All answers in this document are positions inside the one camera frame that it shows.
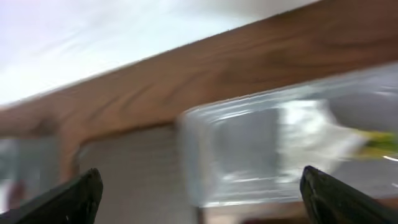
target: plastic container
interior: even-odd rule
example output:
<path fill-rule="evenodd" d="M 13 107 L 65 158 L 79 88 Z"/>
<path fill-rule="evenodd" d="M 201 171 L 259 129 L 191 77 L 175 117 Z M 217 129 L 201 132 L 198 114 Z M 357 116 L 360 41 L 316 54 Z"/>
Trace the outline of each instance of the plastic container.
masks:
<path fill-rule="evenodd" d="M 342 126 L 397 134 L 398 64 L 187 111 L 180 119 L 180 147 L 196 206 L 300 200 L 298 184 L 294 190 L 276 181 L 279 106 L 292 100 L 327 100 Z M 345 161 L 331 175 L 372 197 L 398 195 L 398 159 L 391 156 Z"/>

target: plastic tray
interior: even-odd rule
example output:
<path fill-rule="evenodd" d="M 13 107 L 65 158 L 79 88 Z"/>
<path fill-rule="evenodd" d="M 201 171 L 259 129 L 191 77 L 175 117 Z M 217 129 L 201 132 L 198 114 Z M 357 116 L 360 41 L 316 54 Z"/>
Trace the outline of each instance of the plastic tray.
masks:
<path fill-rule="evenodd" d="M 276 184 L 278 106 L 327 99 L 343 126 L 398 133 L 398 64 L 199 106 L 180 119 L 191 201 L 200 207 L 300 200 Z M 334 177 L 377 198 L 398 195 L 398 159 L 342 163 Z"/>

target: wood grain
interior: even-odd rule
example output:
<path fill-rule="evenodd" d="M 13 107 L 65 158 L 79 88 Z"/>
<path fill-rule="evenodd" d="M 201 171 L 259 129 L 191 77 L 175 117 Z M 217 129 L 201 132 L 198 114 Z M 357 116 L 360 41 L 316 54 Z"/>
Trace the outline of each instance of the wood grain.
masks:
<path fill-rule="evenodd" d="M 397 60 L 397 8 L 394 0 L 324 0 L 3 110 L 0 134 L 59 134 L 67 179 L 79 146 L 92 139 L 171 123 L 192 106 Z"/>

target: crumpled white wrapper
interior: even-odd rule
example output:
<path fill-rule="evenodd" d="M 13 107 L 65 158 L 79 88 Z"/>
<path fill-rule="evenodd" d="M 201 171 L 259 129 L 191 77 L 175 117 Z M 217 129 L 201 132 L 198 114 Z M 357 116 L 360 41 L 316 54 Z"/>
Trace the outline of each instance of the crumpled white wrapper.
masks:
<path fill-rule="evenodd" d="M 332 173 L 367 141 L 340 126 L 326 100 L 297 100 L 280 105 L 280 183 L 301 178 L 305 166 Z"/>

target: white surface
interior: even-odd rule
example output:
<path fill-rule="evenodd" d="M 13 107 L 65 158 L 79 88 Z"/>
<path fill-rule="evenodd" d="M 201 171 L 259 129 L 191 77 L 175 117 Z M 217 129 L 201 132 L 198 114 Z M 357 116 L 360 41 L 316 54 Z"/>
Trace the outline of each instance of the white surface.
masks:
<path fill-rule="evenodd" d="M 0 105 L 317 0 L 0 0 Z"/>

